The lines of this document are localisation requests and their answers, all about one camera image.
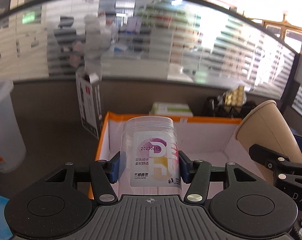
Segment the black partition post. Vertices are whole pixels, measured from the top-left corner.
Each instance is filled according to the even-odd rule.
[[[298,69],[300,56],[301,54],[295,55],[286,87],[281,96],[282,105],[279,110],[282,115],[285,112],[287,106],[292,106],[300,87],[300,83],[295,80],[295,75]]]

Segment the ceiling light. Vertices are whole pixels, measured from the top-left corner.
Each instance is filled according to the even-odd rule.
[[[183,0],[174,0],[171,2],[172,5],[179,5],[182,3]]]

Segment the red logo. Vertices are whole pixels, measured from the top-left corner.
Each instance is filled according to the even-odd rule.
[[[87,94],[90,94],[90,88],[89,87],[85,86],[85,91],[86,91]]]

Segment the white plastic cup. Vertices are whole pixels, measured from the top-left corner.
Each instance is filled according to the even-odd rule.
[[[0,79],[0,172],[15,170],[24,160],[25,145],[19,131],[10,92],[11,80]]]
[[[118,197],[182,194],[173,121],[161,116],[128,120],[122,134]]]

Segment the glass partition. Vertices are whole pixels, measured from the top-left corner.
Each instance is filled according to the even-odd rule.
[[[24,6],[4,18],[9,27],[0,33],[0,76],[71,77],[94,57],[103,77],[223,89],[243,84],[251,93],[279,99],[294,50],[249,20],[198,1],[51,0]],[[90,25],[92,17],[99,24],[104,19],[103,26]],[[100,43],[88,56],[88,48]]]

